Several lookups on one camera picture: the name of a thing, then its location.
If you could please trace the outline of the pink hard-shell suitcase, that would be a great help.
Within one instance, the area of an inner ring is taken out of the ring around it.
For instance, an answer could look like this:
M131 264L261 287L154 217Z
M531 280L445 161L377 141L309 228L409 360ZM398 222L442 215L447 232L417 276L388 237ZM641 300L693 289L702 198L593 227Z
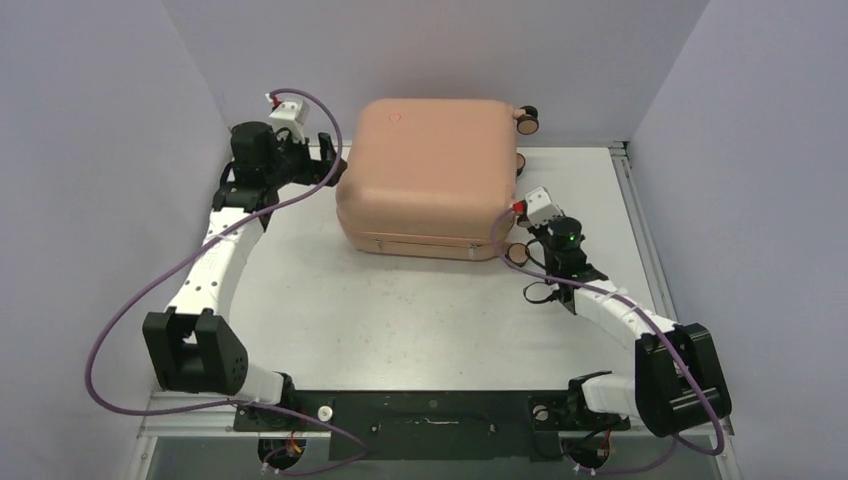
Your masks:
M526 164L517 137L540 126L531 105L385 98L360 113L336 214L351 245L380 255L486 261L511 229Z

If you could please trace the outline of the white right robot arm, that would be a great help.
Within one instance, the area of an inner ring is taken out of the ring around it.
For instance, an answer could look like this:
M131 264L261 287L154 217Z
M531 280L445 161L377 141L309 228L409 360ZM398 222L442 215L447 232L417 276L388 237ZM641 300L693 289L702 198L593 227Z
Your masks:
M571 381L579 391L564 404L573 425L589 428L604 414L633 416L666 437L730 415L732 400L706 327L653 313L617 288L589 262L577 219L560 216L534 226L520 216L518 224L542 248L538 265L552 288L550 300L601 328L633 356L630 375L597 372Z

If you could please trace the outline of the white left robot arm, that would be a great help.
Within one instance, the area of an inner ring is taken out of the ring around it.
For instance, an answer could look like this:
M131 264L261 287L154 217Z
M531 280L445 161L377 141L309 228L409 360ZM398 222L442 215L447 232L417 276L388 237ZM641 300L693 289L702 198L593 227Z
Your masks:
M289 184L336 185L346 168L332 137L308 138L291 127L245 122L231 130L233 158L220 176L201 253L161 312L149 313L142 334L160 387L185 393L217 393L260 403L259 417L274 430L289 428L297 401L286 395L290 378L257 365L229 325L232 301L248 258L267 231Z

